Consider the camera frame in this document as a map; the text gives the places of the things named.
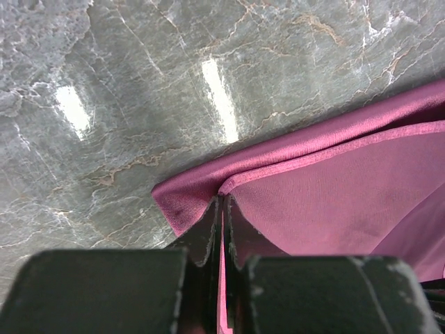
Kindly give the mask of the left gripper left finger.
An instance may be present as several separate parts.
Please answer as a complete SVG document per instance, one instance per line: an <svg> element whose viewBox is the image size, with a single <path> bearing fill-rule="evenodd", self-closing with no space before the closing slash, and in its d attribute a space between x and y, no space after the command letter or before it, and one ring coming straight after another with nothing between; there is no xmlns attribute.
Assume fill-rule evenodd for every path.
<svg viewBox="0 0 445 334"><path fill-rule="evenodd" d="M20 269L2 333L217 333L220 198L162 249L42 251Z"/></svg>

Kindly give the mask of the purple cloth napkin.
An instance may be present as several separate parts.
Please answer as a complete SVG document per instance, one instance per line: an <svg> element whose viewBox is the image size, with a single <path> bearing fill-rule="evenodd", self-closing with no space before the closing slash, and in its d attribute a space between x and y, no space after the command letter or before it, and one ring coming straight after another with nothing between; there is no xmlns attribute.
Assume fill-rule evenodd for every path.
<svg viewBox="0 0 445 334"><path fill-rule="evenodd" d="M292 256L381 256L438 283L444 332L444 81L194 167L152 196L178 238L222 200L218 332L227 325L224 199Z"/></svg>

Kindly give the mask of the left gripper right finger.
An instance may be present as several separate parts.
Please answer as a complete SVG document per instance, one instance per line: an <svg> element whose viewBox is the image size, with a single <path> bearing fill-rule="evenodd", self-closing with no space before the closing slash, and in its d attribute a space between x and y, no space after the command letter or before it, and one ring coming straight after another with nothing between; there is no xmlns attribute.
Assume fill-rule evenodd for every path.
<svg viewBox="0 0 445 334"><path fill-rule="evenodd" d="M292 256L224 199L227 325L235 333L436 333L438 283L395 257Z"/></svg>

